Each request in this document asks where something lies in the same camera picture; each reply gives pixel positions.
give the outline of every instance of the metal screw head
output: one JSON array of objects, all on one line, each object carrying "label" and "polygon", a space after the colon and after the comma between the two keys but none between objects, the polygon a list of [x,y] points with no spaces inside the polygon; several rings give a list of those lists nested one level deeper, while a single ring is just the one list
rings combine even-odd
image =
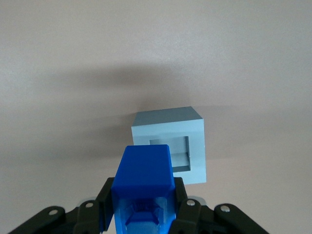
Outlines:
[{"label": "metal screw head", "polygon": [[193,200],[187,200],[186,204],[188,204],[189,206],[194,206],[195,202]]},{"label": "metal screw head", "polygon": [[57,214],[57,213],[58,213],[57,210],[51,210],[51,211],[49,212],[49,215],[55,215],[55,214]]},{"label": "metal screw head", "polygon": [[221,209],[223,212],[230,212],[230,211],[231,211],[230,208],[229,208],[228,206],[225,206],[225,205],[221,206],[220,209]]},{"label": "metal screw head", "polygon": [[86,204],[86,208],[90,208],[90,207],[93,207],[93,203],[92,203],[92,202],[88,202],[88,203]]}]

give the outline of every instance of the cube opening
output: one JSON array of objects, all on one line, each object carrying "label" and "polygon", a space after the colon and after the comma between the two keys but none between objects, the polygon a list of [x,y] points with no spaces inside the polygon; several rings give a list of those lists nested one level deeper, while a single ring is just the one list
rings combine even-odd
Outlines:
[{"label": "cube opening", "polygon": [[150,140],[151,145],[169,145],[173,172],[186,172],[191,170],[189,137],[180,136]]}]

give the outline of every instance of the white surface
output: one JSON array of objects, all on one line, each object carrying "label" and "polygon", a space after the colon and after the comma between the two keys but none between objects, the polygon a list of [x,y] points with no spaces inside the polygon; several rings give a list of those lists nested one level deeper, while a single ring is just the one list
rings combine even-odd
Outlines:
[{"label": "white surface", "polygon": [[134,113],[191,105],[188,194],[311,234],[311,22],[311,1],[1,1],[0,232],[97,195]]}]

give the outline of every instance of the blue plastic part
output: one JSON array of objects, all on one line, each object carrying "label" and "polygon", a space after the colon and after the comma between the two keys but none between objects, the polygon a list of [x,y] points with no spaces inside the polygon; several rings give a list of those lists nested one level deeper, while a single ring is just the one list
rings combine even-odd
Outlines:
[{"label": "blue plastic part", "polygon": [[111,191],[117,234],[168,233],[176,218],[168,145],[127,146]]},{"label": "blue plastic part", "polygon": [[169,145],[184,184],[206,182],[204,119],[192,107],[138,112],[131,129],[134,145]]}]

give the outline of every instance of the hollow cube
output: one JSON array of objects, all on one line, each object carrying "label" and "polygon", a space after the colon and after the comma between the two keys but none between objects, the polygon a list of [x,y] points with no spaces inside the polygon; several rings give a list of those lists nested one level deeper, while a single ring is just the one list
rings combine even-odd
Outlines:
[{"label": "hollow cube", "polygon": [[192,107],[138,112],[131,129],[134,145],[169,145],[184,184],[206,182],[204,119]]}]

